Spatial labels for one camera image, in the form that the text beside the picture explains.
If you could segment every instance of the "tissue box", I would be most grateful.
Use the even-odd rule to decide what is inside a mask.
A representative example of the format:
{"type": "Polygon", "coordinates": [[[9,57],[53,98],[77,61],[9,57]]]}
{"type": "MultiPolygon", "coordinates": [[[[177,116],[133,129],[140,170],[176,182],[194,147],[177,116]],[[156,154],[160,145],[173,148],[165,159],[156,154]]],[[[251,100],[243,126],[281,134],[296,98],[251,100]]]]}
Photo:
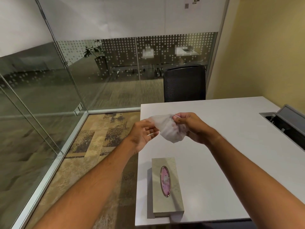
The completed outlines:
{"type": "Polygon", "coordinates": [[[182,217],[184,213],[183,201],[179,185],[175,158],[152,159],[152,204],[155,218],[182,217]],[[168,197],[161,187],[161,169],[165,166],[169,172],[170,194],[168,197]]]}

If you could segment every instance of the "forearm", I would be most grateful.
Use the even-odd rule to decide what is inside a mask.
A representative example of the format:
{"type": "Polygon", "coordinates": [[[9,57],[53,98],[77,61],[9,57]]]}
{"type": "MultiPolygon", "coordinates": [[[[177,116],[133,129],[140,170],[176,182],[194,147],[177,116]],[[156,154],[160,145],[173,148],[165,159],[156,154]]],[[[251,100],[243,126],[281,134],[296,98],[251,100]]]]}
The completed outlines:
{"type": "Polygon", "coordinates": [[[259,228],[305,228],[305,205],[213,132],[208,148],[259,228]]]}
{"type": "Polygon", "coordinates": [[[123,140],[50,208],[35,229],[92,228],[134,149],[132,142],[123,140]]]}

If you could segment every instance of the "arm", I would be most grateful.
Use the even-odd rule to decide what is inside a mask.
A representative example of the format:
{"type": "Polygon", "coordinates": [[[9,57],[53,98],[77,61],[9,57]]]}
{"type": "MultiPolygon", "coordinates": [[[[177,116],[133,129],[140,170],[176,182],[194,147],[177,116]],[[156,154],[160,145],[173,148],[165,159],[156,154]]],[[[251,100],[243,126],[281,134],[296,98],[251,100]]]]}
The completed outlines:
{"type": "Polygon", "coordinates": [[[205,144],[258,228],[305,228],[305,205],[273,177],[234,148],[195,113],[178,113],[188,136],[205,144]]]}
{"type": "Polygon", "coordinates": [[[136,122],[121,144],[79,179],[34,229],[92,228],[129,158],[157,135],[154,123],[147,120],[136,122]]]}

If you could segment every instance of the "yellow wall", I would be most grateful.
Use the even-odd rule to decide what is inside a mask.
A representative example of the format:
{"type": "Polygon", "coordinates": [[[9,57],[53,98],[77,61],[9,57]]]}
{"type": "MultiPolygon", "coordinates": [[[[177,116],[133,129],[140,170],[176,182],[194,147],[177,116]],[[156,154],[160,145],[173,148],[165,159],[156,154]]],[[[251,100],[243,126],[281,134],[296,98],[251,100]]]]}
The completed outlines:
{"type": "Polygon", "coordinates": [[[264,96],[305,113],[305,0],[240,0],[231,30],[210,98],[264,96]]]}

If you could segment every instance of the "office chair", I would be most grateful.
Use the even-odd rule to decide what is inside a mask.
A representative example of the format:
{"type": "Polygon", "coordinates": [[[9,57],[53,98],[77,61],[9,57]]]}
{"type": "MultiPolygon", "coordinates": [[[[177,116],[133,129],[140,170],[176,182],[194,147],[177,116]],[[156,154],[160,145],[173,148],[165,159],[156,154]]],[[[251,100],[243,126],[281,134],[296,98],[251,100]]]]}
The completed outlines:
{"type": "Polygon", "coordinates": [[[206,99],[206,72],[203,65],[181,66],[164,72],[164,102],[206,99]]]}

